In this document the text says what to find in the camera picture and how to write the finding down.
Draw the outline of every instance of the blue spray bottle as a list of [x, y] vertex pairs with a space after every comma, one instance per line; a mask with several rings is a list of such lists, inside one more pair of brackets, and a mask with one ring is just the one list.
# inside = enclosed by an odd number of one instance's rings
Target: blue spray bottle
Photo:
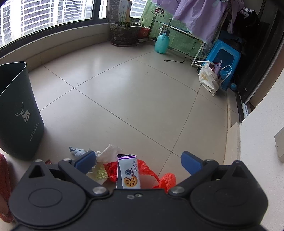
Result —
[[165, 54], [166, 53], [166, 50], [167, 50], [169, 42], [170, 42], [170, 39], [169, 39], [169, 34], [170, 34], [169, 26], [170, 26], [170, 23], [171, 23], [172, 19], [169, 18], [169, 20], [170, 21], [169, 21], [167, 29], [164, 30], [163, 33], [157, 38], [157, 41], [156, 41], [156, 44], [155, 44], [155, 51], [159, 52], [160, 54]]

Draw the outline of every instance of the blue gripper pad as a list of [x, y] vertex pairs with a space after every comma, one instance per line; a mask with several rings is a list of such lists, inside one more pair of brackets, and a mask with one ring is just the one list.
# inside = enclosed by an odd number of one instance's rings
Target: blue gripper pad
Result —
[[85, 154], [72, 161], [72, 165], [84, 174], [87, 174], [96, 164], [96, 153], [94, 151], [87, 151]]
[[202, 163], [202, 159], [199, 159], [188, 151], [184, 151], [181, 155], [181, 165], [190, 173], [190, 175], [198, 172], [202, 168]]

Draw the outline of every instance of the window frame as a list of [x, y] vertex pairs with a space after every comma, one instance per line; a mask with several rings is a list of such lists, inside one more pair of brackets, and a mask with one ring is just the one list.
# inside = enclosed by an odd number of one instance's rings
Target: window frame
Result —
[[37, 39], [43, 38], [51, 34], [55, 34], [55, 33], [58, 33], [64, 30], [70, 30], [70, 29], [74, 29], [78, 27], [83, 27], [83, 26], [107, 23], [106, 18], [99, 18], [100, 6], [101, 6], [101, 0], [94, 0], [93, 5], [92, 5], [91, 19], [83, 19], [79, 21], [65, 22], [59, 25], [50, 26], [45, 29], [33, 32], [31, 34], [27, 34], [23, 37], [20, 37], [10, 42], [9, 44], [0, 48], [0, 58], [14, 51], [15, 49], [20, 48], [21, 46], [24, 46], [30, 42], [33, 42]]

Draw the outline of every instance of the tiled floor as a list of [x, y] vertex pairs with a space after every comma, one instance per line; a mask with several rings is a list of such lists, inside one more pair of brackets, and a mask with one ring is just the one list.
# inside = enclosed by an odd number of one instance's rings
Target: tiled floor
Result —
[[[35, 159], [70, 157], [69, 146], [104, 150], [119, 146], [144, 160], [156, 174], [189, 174], [180, 156], [188, 150], [223, 163], [227, 97], [200, 86], [196, 69], [174, 52], [159, 54], [150, 43], [119, 48], [109, 42], [62, 56], [30, 72], [45, 123]], [[6, 154], [18, 181], [29, 166]], [[151, 187], [153, 177], [143, 177]]]

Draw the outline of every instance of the white tote bag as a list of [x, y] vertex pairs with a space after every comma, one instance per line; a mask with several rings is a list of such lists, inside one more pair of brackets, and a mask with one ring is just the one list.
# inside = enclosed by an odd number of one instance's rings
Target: white tote bag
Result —
[[215, 96], [217, 90], [220, 88], [220, 85], [222, 82], [224, 82], [231, 74], [232, 67], [230, 65], [225, 66], [221, 69], [225, 69], [226, 67], [230, 67], [231, 71], [227, 74], [227, 76], [222, 80], [219, 79], [218, 76], [212, 71], [212, 69], [209, 67], [210, 61], [197, 61], [195, 62], [196, 66], [202, 67], [199, 72], [199, 82], [201, 85], [203, 85], [210, 93]]

